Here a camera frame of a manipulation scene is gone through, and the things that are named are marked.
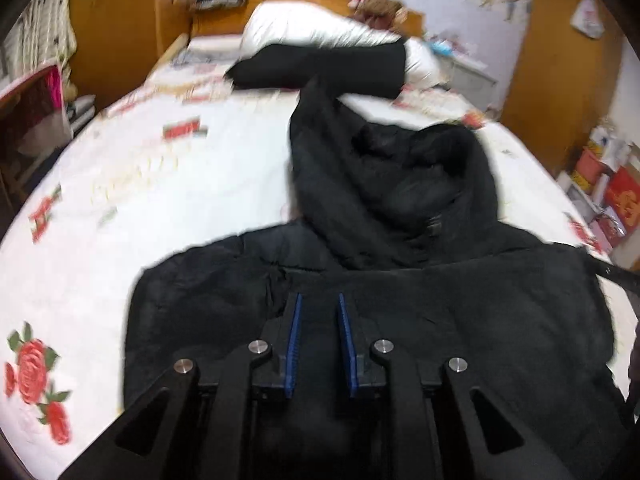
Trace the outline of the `black hooded puffer jacket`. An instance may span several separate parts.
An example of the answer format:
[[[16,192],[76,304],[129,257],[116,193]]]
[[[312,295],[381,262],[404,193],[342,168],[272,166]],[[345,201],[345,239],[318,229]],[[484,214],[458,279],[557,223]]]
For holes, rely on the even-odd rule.
[[[146,270],[125,341],[126,409],[180,359],[204,382],[303,296],[295,388],[259,393],[238,479],[395,479],[346,390],[345,295],[428,382],[461,356],[572,474],[611,479],[634,418],[608,369],[614,330],[583,249],[502,223],[468,128],[368,122],[319,81],[290,120],[299,215],[193,247]]]

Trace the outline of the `wooden door right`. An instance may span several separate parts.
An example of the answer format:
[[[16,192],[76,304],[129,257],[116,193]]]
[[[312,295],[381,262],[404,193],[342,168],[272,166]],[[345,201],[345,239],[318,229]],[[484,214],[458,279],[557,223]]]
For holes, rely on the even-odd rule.
[[[604,34],[591,39],[570,24],[582,0],[533,0],[501,122],[552,176],[572,166],[590,130],[608,114],[624,34],[596,0]]]

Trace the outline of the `white bedside cabinet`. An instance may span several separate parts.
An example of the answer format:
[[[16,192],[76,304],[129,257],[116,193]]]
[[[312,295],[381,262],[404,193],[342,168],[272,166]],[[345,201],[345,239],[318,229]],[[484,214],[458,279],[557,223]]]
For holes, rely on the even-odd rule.
[[[487,66],[483,62],[457,52],[439,54],[438,58],[452,90],[464,96],[481,112],[491,108],[498,80],[486,72]]]

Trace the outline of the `white plastic bag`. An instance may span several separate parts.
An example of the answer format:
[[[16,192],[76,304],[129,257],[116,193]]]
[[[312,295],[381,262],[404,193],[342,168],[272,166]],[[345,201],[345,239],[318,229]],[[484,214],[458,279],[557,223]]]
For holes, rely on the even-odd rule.
[[[593,40],[600,39],[605,28],[600,19],[597,0],[580,0],[570,19],[570,24],[586,37]]]

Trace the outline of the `white floral bed quilt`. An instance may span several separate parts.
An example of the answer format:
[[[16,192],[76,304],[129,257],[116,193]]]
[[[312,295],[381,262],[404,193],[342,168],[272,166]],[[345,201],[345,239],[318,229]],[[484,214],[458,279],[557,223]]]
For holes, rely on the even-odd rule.
[[[65,479],[126,410],[129,306],[146,270],[190,248],[297,219],[288,129],[303,89],[238,89],[224,76],[229,68],[156,72],[73,140],[6,232],[1,445],[20,476]],[[406,83],[392,100],[331,90],[375,124],[468,128],[488,159],[499,220],[598,258],[533,156],[462,96]],[[636,430],[622,474],[611,478],[623,479],[636,472],[639,453],[624,377],[634,317],[625,289],[605,278],[600,287],[614,330],[608,369]]]

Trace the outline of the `folded black garment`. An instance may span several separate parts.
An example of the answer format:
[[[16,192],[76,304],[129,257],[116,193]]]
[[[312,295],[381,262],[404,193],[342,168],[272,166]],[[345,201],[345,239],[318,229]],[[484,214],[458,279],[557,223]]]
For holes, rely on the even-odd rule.
[[[337,93],[392,100],[405,85],[406,61],[401,40],[373,47],[268,44],[233,64],[224,76],[242,90],[300,90],[318,80]]]

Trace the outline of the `wooden desk with plaid cloth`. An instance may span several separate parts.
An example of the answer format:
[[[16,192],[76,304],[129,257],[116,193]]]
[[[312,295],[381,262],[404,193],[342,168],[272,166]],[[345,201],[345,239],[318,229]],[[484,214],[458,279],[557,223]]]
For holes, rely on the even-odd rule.
[[[25,184],[58,148],[73,140],[58,62],[39,65],[1,91],[1,188],[24,202]]]

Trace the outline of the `brown teddy bear santa hat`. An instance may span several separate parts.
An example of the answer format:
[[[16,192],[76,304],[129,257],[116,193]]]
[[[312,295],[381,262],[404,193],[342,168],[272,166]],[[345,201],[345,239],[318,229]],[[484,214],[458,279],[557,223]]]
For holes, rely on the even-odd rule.
[[[399,32],[407,10],[400,0],[352,0],[352,18],[372,29]]]

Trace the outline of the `grey folded cloth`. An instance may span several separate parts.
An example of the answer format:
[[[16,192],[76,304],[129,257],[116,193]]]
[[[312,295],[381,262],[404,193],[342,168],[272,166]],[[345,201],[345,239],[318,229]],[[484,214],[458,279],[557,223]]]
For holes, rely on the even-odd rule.
[[[241,52],[234,50],[196,50],[182,49],[171,61],[174,67],[201,65],[201,64],[226,64],[235,63],[240,58]]]

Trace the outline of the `wooden headboard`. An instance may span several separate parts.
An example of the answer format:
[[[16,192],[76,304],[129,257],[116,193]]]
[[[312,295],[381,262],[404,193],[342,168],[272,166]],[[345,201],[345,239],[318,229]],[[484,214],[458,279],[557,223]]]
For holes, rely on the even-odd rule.
[[[321,14],[351,18],[349,0],[243,0],[240,6],[193,8],[191,37],[241,35],[255,10],[262,6],[277,20],[296,22]]]

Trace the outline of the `white pillow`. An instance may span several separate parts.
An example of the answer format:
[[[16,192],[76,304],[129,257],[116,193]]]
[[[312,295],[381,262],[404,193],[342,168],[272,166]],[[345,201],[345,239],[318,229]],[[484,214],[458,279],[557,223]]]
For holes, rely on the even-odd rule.
[[[372,29],[352,18],[332,14],[321,14],[313,20],[305,18],[296,22],[284,22],[277,20],[266,8],[260,6],[242,33],[240,52],[244,58],[248,58],[268,44],[320,48],[374,47],[391,44],[400,38],[394,32]],[[438,59],[423,41],[406,38],[404,46],[407,84],[421,89],[446,84],[447,77]]]

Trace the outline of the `wooden wardrobe left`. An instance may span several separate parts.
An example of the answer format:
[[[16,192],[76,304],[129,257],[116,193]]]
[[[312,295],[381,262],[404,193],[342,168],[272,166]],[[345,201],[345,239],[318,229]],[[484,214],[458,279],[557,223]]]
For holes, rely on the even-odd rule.
[[[193,0],[70,0],[77,50],[70,81],[103,110],[138,88],[182,34]]]

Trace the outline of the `patterned window curtain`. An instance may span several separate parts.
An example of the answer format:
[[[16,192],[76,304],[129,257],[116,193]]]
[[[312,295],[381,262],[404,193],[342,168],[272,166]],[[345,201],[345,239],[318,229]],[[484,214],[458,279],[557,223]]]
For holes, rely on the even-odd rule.
[[[70,59],[77,40],[70,20],[70,0],[30,0],[3,41],[1,53],[9,80],[55,61],[63,87],[70,85]]]

